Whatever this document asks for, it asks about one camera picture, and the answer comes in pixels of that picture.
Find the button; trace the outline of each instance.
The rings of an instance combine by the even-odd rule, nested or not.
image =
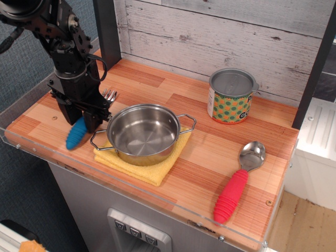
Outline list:
[[[117,227],[118,229],[126,230],[126,226],[125,226],[124,223],[119,222],[119,221],[117,221],[116,219],[114,220],[114,222],[115,222],[115,225],[116,225],[116,227]]]
[[[141,238],[141,232],[139,230],[136,230],[133,227],[130,227],[130,232],[133,236],[137,238]]]
[[[153,237],[150,237],[148,235],[146,235],[146,241],[154,246],[158,245],[158,241],[156,239],[154,239]]]

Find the yellow towel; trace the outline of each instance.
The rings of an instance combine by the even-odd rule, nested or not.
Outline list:
[[[173,167],[178,156],[181,154],[190,135],[191,132],[181,134],[176,142],[176,145],[171,155],[164,161],[155,165],[137,166],[129,164],[119,158],[115,150],[98,151],[94,149],[93,152],[96,154],[94,160],[120,172],[123,172],[129,176],[135,177],[136,179],[138,178],[154,186],[160,186],[162,180],[167,175],[171,167]],[[111,143],[107,141],[104,147],[109,146],[111,146]]]

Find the stainless steel pot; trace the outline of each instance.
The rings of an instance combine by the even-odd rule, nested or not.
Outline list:
[[[180,132],[178,117],[194,121],[189,130]],[[171,110],[157,104],[138,104],[127,107],[109,121],[106,130],[96,131],[91,144],[99,151],[115,149],[127,163],[148,166],[162,162],[173,151],[180,134],[194,130],[196,119],[188,114],[176,116]],[[99,148],[93,143],[97,133],[107,132],[113,147]]]

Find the black robotic arm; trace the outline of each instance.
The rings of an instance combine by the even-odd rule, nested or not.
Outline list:
[[[110,105],[99,92],[106,76],[103,60],[89,54],[92,45],[79,26],[79,19],[64,0],[0,0],[0,20],[17,27],[0,45],[0,53],[10,48],[24,29],[33,32],[52,58],[58,77],[49,86],[68,123],[81,116],[89,132],[108,121]],[[100,79],[96,60],[105,73]]]

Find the tin can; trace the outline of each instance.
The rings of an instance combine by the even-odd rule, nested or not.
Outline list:
[[[255,78],[246,71],[226,68],[209,79],[208,114],[217,122],[235,124],[246,120],[253,92],[259,89]]]

